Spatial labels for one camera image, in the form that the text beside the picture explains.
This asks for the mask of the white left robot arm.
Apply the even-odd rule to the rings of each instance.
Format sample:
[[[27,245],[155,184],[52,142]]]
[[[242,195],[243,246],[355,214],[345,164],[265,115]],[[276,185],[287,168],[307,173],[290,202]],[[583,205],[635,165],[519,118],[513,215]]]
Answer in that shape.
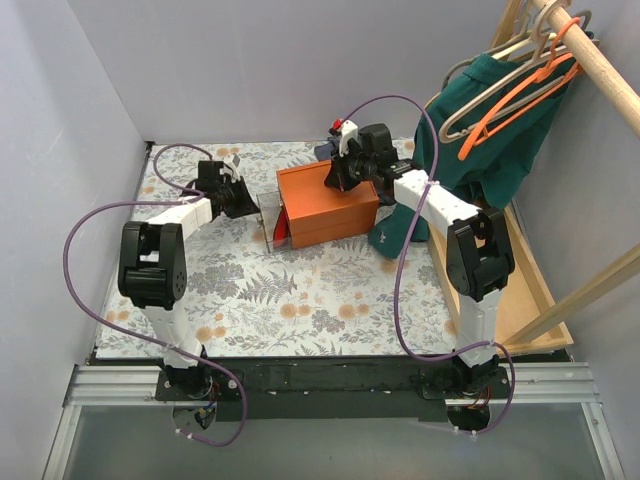
[[[205,398],[213,386],[211,373],[195,359],[204,347],[188,324],[185,240],[220,215],[235,219],[259,212],[244,178],[239,158],[230,163],[201,161],[194,188],[187,196],[146,221],[129,221],[122,229],[118,289],[151,322],[156,337],[169,345],[163,366],[178,374],[178,387],[193,400]]]

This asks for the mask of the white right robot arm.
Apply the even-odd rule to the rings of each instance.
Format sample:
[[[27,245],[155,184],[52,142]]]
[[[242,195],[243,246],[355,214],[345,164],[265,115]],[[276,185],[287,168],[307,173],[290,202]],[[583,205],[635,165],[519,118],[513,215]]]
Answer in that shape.
[[[479,395],[498,371],[498,304],[515,269],[503,212],[460,200],[415,162],[400,159],[384,124],[360,128],[337,120],[330,144],[326,186],[347,192],[371,181],[445,237],[445,274],[459,297],[459,326],[455,349],[445,357],[450,371],[439,383],[464,397]]]

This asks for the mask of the orange wooden drawer box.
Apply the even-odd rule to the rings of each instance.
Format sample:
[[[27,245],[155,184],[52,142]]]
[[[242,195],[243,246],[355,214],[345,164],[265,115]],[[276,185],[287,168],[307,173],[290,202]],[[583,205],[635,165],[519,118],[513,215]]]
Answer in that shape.
[[[373,184],[347,192],[328,188],[330,165],[326,160],[276,172],[295,249],[366,234],[374,226],[379,197]]]

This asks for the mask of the red utility knife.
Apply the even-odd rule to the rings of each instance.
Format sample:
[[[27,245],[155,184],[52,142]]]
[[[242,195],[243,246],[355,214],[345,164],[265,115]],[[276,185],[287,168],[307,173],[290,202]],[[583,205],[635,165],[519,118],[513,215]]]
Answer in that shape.
[[[279,249],[287,244],[289,238],[289,224],[286,210],[279,211],[276,224],[273,230],[272,242],[275,249]]]

